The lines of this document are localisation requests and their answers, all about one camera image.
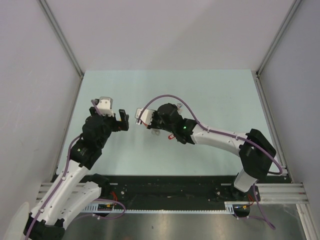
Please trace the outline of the red handled metal key organiser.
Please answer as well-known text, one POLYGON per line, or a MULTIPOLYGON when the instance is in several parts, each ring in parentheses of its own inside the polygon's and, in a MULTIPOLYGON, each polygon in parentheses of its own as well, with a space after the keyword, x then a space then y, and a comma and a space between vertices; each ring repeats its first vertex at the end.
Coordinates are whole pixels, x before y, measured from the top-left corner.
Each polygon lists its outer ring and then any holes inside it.
MULTIPOLYGON (((143 125, 148 129, 148 125, 146 123, 143 123, 143 125)), ((150 128, 149 130, 151 130, 152 135, 160 136, 161 134, 161 131, 159 129, 150 128)))

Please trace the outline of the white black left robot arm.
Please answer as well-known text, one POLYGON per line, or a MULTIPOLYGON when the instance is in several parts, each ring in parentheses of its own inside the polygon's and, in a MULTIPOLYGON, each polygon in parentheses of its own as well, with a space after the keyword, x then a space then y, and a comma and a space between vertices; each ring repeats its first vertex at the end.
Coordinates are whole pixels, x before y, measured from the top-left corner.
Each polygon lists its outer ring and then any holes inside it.
POLYGON ((70 143, 65 166, 47 193, 30 211, 23 234, 29 240, 61 240, 77 215, 96 199, 110 196, 109 180, 94 174, 77 194, 73 190, 92 169, 113 132, 128 131, 129 115, 111 108, 92 106, 82 132, 70 143))

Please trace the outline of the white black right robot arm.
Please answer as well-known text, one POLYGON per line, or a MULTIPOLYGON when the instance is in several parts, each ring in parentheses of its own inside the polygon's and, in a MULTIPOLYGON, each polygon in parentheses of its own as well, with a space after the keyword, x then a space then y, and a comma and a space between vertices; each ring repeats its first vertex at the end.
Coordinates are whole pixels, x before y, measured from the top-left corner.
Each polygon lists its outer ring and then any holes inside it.
POLYGON ((236 134, 210 129, 195 119, 182 117, 175 104, 166 103, 151 110, 147 119, 148 129, 169 132, 181 144, 211 146, 239 157, 242 169, 229 188, 237 201, 248 196, 253 184, 266 178, 276 156, 275 148, 259 130, 236 134))

